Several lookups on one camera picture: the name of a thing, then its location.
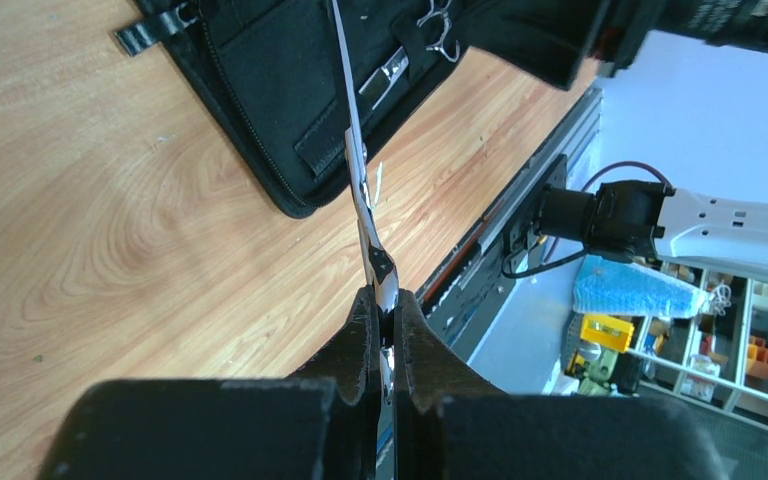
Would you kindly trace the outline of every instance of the scissor handle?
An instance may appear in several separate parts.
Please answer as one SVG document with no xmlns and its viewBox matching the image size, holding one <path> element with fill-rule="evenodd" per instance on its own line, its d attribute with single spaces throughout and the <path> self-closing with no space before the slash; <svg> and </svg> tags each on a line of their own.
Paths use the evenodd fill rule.
<svg viewBox="0 0 768 480">
<path fill-rule="evenodd" d="M 447 0 L 446 4 L 443 5 L 442 7 L 437 5 L 437 2 L 435 2 L 435 0 L 429 0 L 429 3 L 431 4 L 431 7 L 428 10 L 428 13 L 426 13 L 425 16 L 417 20 L 416 25 L 418 27 L 422 27 L 432 18 L 440 17 L 440 19 L 443 20 L 443 32 L 440 34 L 440 38 L 437 39 L 436 42 L 430 45 L 426 45 L 425 50 L 429 52 L 438 52 L 446 60 L 452 63 L 455 63 L 461 57 L 460 43 L 457 40 L 455 40 L 454 54 L 450 54 L 449 52 L 446 51 L 446 44 L 445 44 L 446 37 L 449 35 L 449 30 L 452 29 L 452 19 L 451 17 L 449 17 L 449 6 L 452 4 L 452 0 Z"/>
</svg>

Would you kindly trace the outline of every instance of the yellow object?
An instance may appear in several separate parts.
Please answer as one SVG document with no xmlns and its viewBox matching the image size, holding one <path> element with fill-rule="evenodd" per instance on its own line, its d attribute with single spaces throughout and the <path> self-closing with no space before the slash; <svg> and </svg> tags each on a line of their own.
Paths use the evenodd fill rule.
<svg viewBox="0 0 768 480">
<path fill-rule="evenodd" d="M 570 364 L 569 364 L 569 366 L 567 367 L 567 369 L 566 369 L 566 371 L 564 373 L 566 373 L 567 375 L 569 375 L 571 377 L 575 377 L 576 376 L 575 375 L 575 367 L 576 367 L 576 365 L 580 365 L 580 366 L 584 367 L 586 363 L 587 363 L 587 361 L 584 360 L 584 357 L 579 355 L 578 352 L 576 351 L 575 355 L 572 356 L 572 360 L 570 360 Z"/>
<path fill-rule="evenodd" d="M 625 353 L 631 345 L 634 325 L 608 315 L 590 313 L 581 322 L 581 339 L 598 343 L 619 353 Z"/>
<path fill-rule="evenodd" d="M 746 350 L 746 372 L 747 373 L 752 371 L 752 368 L 755 366 L 755 360 L 757 359 L 758 359 L 758 345 L 749 344 L 749 349 Z"/>
<path fill-rule="evenodd" d="M 655 353 L 660 355 L 661 349 L 664 348 L 664 343 L 667 341 L 667 337 L 665 335 L 658 335 L 658 338 L 655 339 Z"/>
</svg>

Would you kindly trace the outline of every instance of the velcro strap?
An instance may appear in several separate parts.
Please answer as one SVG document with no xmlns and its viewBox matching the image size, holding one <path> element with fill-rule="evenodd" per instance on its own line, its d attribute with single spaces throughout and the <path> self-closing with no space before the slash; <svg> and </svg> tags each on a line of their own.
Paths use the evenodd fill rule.
<svg viewBox="0 0 768 480">
<path fill-rule="evenodd" d="M 200 19 L 198 9 L 184 2 L 172 10 L 158 13 L 116 32 L 116 39 L 134 57 L 152 45 L 184 31 Z"/>
<path fill-rule="evenodd" d="M 424 69 L 423 58 L 427 55 L 425 51 L 425 39 L 422 38 L 422 31 L 416 25 L 416 20 L 407 15 L 399 15 L 390 25 L 390 32 L 404 47 L 408 55 L 408 81 L 413 84 L 422 76 Z"/>
</svg>

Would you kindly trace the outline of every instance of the zipper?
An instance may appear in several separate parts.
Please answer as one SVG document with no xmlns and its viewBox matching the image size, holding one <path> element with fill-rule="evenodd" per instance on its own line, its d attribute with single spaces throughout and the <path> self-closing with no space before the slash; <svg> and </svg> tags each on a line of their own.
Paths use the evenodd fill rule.
<svg viewBox="0 0 768 480">
<path fill-rule="evenodd" d="M 269 164 L 269 166 L 272 169 L 272 173 L 275 174 L 275 177 L 278 179 L 278 181 L 281 183 L 281 185 L 284 187 L 284 189 L 287 191 L 290 197 L 302 207 L 323 207 L 327 203 L 337 198 L 340 195 L 340 192 L 342 191 L 342 189 L 338 189 L 336 194 L 328 195 L 325 198 L 324 202 L 312 202 L 309 200 L 305 200 L 301 197 L 301 195 L 298 194 L 298 192 L 293 190 L 293 188 L 290 186 L 290 183 L 287 181 L 287 178 L 284 176 L 283 173 L 281 173 L 281 170 L 278 168 L 278 165 L 275 163 L 275 160 L 272 158 L 269 152 L 266 151 L 266 147 L 263 145 L 263 141 L 260 139 L 260 136 L 255 131 L 254 125 L 252 125 L 251 120 L 249 119 L 249 116 L 246 114 L 246 111 L 243 108 L 243 105 L 240 103 L 240 99 L 237 98 L 237 94 L 236 92 L 234 92 L 234 89 L 231 86 L 231 82 L 230 80 L 228 80 L 228 76 L 225 75 L 225 70 L 222 68 L 222 63 L 219 61 L 219 55 L 216 52 L 216 47 L 213 44 L 213 39 L 210 38 L 210 29 L 208 28 L 208 22 L 202 21 L 201 27 L 202 27 L 202 32 L 204 33 L 204 39 L 205 39 L 205 43 L 207 44 L 207 49 L 210 52 L 211 60 L 213 60 L 213 65 L 217 73 L 219 74 L 219 78 L 222 79 L 222 83 L 225 86 L 225 90 L 228 92 L 228 95 L 233 100 L 237 113 L 240 115 L 240 117 L 242 117 L 243 122 L 246 124 L 249 136 L 252 138 L 252 140 L 254 140 L 255 144 L 257 144 L 260 154 Z"/>
</svg>

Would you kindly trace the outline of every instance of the cable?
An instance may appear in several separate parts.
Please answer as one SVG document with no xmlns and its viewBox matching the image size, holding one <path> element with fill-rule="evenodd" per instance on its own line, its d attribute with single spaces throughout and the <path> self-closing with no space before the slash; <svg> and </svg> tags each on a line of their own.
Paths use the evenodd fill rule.
<svg viewBox="0 0 768 480">
<path fill-rule="evenodd" d="M 726 309 L 731 306 L 731 287 L 725 283 L 720 283 L 710 293 L 708 299 L 711 310 L 720 317 L 726 315 Z"/>
<path fill-rule="evenodd" d="M 661 173 L 660 170 L 653 167 L 652 165 L 649 165 L 648 163 L 643 163 L 643 162 L 636 162 L 634 160 L 626 160 L 622 162 L 612 163 L 606 166 L 605 168 L 599 170 L 598 172 L 596 172 L 596 174 L 590 177 L 590 180 L 588 180 L 587 183 L 584 184 L 584 188 L 582 188 L 581 191 L 586 192 L 588 188 L 592 187 L 593 184 L 596 183 L 596 180 L 599 180 L 600 178 L 602 178 L 602 176 L 604 176 L 606 173 L 612 170 L 616 170 L 618 168 L 623 168 L 623 167 L 634 167 L 634 168 L 639 168 L 641 170 L 646 170 L 647 172 L 651 173 L 655 178 L 657 178 L 659 182 L 663 183 L 664 185 L 670 188 L 673 188 L 672 182 L 670 182 L 669 179 L 667 179 L 666 175 Z M 554 240 L 552 240 L 552 245 L 549 246 L 549 250 L 546 252 L 546 255 L 543 257 L 543 263 L 548 262 L 549 259 L 552 258 L 552 255 L 555 254 L 555 250 L 558 249 L 559 243 L 561 243 L 560 238 L 555 238 Z"/>
<path fill-rule="evenodd" d="M 519 252 L 514 252 L 505 257 L 504 263 L 502 264 L 502 275 L 504 275 L 507 278 L 513 278 L 515 280 L 521 279 L 521 278 L 528 278 L 534 275 L 537 275 L 538 273 L 548 272 L 549 270 L 552 270 L 554 268 L 558 268 L 561 266 L 564 266 L 570 262 L 574 262 L 578 260 L 579 258 L 584 257 L 587 255 L 587 250 L 582 249 L 581 251 L 578 251 L 576 253 L 573 253 L 572 255 L 567 255 L 566 257 L 555 260 L 552 263 L 546 263 L 544 265 L 540 265 L 539 267 L 529 268 L 528 270 L 525 270 L 524 272 L 512 272 L 506 268 L 508 264 L 511 263 L 511 260 L 522 253 L 522 250 Z"/>
</svg>

